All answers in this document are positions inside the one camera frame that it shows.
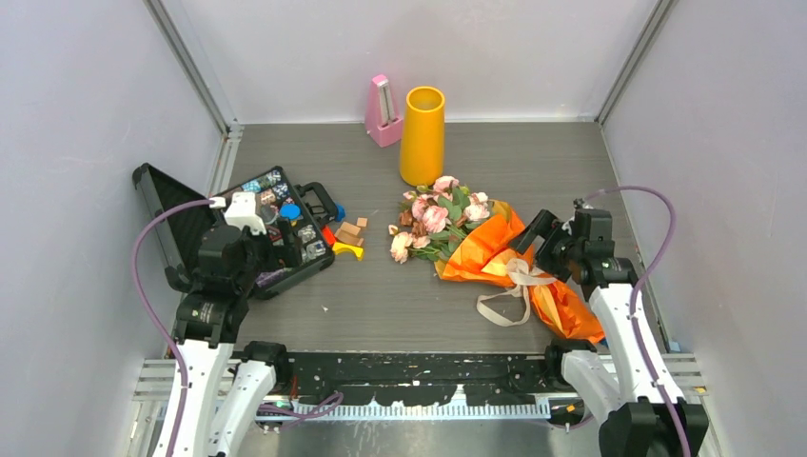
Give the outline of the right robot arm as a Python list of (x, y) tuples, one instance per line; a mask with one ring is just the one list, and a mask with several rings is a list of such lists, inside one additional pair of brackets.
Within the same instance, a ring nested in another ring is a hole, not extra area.
[(615, 254), (612, 217), (576, 209), (569, 223), (541, 210), (509, 246), (534, 255), (538, 270), (572, 280), (600, 322), (615, 371), (583, 340), (550, 345), (543, 378), (555, 390), (573, 388), (599, 426), (603, 456), (696, 456), (709, 428), (700, 404), (689, 403), (659, 352), (640, 306), (640, 278)]

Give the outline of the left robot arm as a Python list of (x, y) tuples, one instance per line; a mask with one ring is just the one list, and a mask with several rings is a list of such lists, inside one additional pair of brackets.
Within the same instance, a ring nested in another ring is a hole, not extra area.
[(226, 223), (202, 235), (192, 289), (177, 310), (177, 373), (155, 455), (236, 455), (264, 398), (290, 386), (284, 345), (235, 349), (267, 246), (266, 237)]

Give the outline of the pink flower bouquet orange wrap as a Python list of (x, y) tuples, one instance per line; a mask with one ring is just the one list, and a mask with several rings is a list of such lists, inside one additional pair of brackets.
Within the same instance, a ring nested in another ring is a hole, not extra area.
[[(411, 258), (431, 262), (444, 281), (484, 283), (501, 293), (513, 286), (506, 273), (510, 259), (520, 258), (538, 268), (531, 249), (519, 254), (508, 246), (525, 227), (509, 204), (444, 175), (431, 186), (404, 193), (398, 221), (388, 228), (389, 252), (399, 264)], [(529, 297), (530, 318), (537, 316), (556, 335), (592, 344), (604, 340), (598, 319), (563, 281), (533, 287)], [(523, 316), (521, 298), (504, 296), (487, 305), (511, 320)]]

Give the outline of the cream ribbon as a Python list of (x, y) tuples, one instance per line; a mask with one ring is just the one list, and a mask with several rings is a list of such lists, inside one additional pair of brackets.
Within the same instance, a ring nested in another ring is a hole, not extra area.
[[(530, 289), (538, 286), (548, 286), (557, 281), (554, 276), (545, 273), (539, 268), (532, 267), (530, 264), (520, 258), (512, 258), (508, 261), (506, 264), (506, 273), (509, 279), (513, 282), (512, 287), (506, 288), (503, 292), (495, 295), (480, 295), (476, 302), (476, 311), (481, 315), (481, 317), (502, 328), (521, 326), (525, 324), (531, 315), (529, 297)], [(508, 319), (487, 305), (488, 301), (504, 296), (523, 299), (524, 310), (523, 316), (520, 320), (515, 321)]]

